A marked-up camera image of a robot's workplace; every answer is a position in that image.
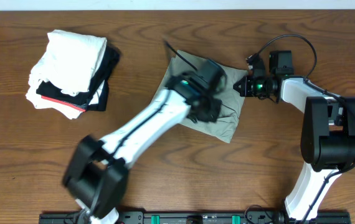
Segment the khaki green shorts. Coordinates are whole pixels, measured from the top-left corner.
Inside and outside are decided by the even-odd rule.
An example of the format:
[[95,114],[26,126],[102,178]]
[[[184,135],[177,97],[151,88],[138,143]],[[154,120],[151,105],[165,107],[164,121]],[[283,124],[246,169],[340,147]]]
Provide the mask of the khaki green shorts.
[[[189,66],[186,62],[183,61],[184,59],[189,61],[197,68],[199,68],[206,61],[205,58],[192,55],[182,50],[178,50],[178,53],[181,56],[173,57],[170,60],[168,69],[166,70],[166,73],[164,74],[164,77],[153,98],[157,98],[159,92],[163,89],[171,74],[177,75],[181,72],[193,70],[191,66]],[[194,123],[190,119],[186,118],[181,121],[181,125],[202,132],[204,134],[216,137],[223,142],[229,143],[231,142],[235,130],[237,129],[237,126],[239,124],[239,117],[245,99],[233,89],[233,84],[241,80],[243,77],[247,76],[249,73],[246,70],[240,70],[224,65],[221,65],[220,67],[227,75],[227,81],[224,91],[215,96],[216,98],[222,101],[217,121],[215,123],[205,123],[202,121]]]

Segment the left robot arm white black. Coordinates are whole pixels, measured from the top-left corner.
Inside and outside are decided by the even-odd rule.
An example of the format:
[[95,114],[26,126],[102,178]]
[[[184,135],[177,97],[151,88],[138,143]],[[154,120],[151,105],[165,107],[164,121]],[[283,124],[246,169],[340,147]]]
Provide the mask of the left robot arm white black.
[[185,118],[216,122],[222,102],[215,95],[225,77],[220,65],[206,60],[196,71],[171,76],[156,99],[124,126],[99,140],[84,137],[62,179],[82,208],[73,222],[115,223],[134,163]]

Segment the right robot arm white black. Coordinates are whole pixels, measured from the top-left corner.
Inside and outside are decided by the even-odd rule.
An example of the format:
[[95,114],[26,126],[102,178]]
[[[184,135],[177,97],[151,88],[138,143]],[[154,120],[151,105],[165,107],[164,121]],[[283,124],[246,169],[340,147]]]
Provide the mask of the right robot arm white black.
[[303,113],[304,164],[274,223],[318,223],[318,208],[334,181],[355,168],[355,97],[324,90],[294,74],[289,50],[274,51],[265,68],[259,54],[247,59],[252,74],[234,83],[240,96],[284,101]]

